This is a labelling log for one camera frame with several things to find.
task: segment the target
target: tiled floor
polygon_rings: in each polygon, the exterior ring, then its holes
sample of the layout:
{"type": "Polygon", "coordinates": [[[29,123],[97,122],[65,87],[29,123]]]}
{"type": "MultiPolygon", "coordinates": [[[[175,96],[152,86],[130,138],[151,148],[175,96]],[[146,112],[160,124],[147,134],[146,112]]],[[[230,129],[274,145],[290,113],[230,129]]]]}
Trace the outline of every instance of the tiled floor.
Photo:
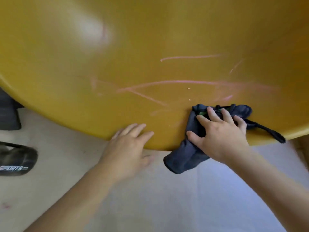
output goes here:
{"type": "MultiPolygon", "coordinates": [[[[36,166],[20,177],[0,177],[1,231],[20,232],[99,159],[105,141],[61,127],[27,109],[23,128],[0,140],[35,147],[36,166]]],[[[290,143],[256,148],[288,176],[309,187],[309,174],[290,143]]],[[[284,231],[263,201],[228,167],[208,160],[181,175],[156,161],[115,187],[86,231],[284,231]]]]}

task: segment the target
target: finger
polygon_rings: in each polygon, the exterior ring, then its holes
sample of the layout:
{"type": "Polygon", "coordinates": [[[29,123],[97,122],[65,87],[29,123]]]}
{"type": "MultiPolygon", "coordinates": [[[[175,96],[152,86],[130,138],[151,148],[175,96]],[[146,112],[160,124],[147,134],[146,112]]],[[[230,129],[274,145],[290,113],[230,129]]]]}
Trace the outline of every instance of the finger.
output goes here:
{"type": "Polygon", "coordinates": [[[137,125],[131,129],[131,131],[129,132],[129,135],[136,138],[145,127],[146,127],[146,124],[137,125]]]}
{"type": "Polygon", "coordinates": [[[233,119],[237,122],[237,127],[244,133],[246,134],[246,130],[247,130],[247,124],[246,122],[240,118],[239,116],[234,116],[233,119]]]}
{"type": "Polygon", "coordinates": [[[223,120],[229,124],[234,124],[233,118],[231,117],[231,114],[224,108],[221,109],[221,113],[223,116],[223,120]]]}
{"type": "Polygon", "coordinates": [[[150,155],[150,156],[145,156],[141,159],[141,166],[147,167],[148,165],[150,165],[153,161],[154,161],[155,157],[150,155]]]}
{"type": "Polygon", "coordinates": [[[199,121],[199,123],[206,128],[207,124],[211,123],[211,121],[209,119],[207,119],[206,117],[202,116],[202,115],[197,115],[196,119],[199,121]]]}
{"type": "Polygon", "coordinates": [[[119,129],[119,130],[115,133],[115,135],[111,138],[111,140],[113,140],[113,139],[115,139],[116,137],[118,137],[119,134],[120,134],[122,131],[123,131],[123,128],[119,129]]]}
{"type": "Polygon", "coordinates": [[[196,145],[198,148],[202,148],[204,138],[197,136],[194,132],[188,131],[187,136],[190,142],[196,145]]]}
{"type": "Polygon", "coordinates": [[[146,132],[143,133],[141,136],[139,136],[137,139],[140,140],[143,145],[146,144],[146,142],[149,141],[149,139],[154,135],[154,132],[146,132]]]}
{"type": "Polygon", "coordinates": [[[120,134],[119,136],[123,136],[123,135],[126,135],[128,132],[130,132],[130,130],[132,128],[134,128],[137,124],[131,124],[129,125],[128,127],[126,127],[120,134]]]}
{"type": "Polygon", "coordinates": [[[214,112],[214,109],[212,107],[207,107],[207,113],[211,121],[213,122],[221,122],[222,120],[218,115],[214,112]]]}

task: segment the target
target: yellow table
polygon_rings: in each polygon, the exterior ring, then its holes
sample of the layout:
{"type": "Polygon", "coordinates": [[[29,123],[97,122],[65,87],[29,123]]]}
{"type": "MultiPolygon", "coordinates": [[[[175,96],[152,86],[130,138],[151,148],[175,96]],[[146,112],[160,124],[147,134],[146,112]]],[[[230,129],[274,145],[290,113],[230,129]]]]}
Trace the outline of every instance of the yellow table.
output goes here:
{"type": "Polygon", "coordinates": [[[172,150],[191,106],[236,103],[309,133],[308,0],[0,0],[0,17],[0,86],[69,128],[146,123],[146,148],[172,150]]]}

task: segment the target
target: person's right hand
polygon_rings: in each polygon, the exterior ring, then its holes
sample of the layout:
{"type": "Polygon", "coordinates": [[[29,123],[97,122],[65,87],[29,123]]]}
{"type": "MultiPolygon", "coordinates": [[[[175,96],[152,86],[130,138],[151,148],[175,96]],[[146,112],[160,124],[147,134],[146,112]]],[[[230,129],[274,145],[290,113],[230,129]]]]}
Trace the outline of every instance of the person's right hand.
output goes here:
{"type": "Polygon", "coordinates": [[[197,119],[206,130],[206,136],[201,138],[194,132],[188,131],[189,141],[200,148],[209,157],[216,161],[226,164],[226,162],[242,151],[249,148],[246,140],[245,121],[238,117],[231,117],[226,109],[221,110],[223,120],[214,112],[214,109],[207,107],[207,113],[211,120],[197,115],[197,119]],[[234,124],[233,119],[238,123],[238,127],[234,124]]]}

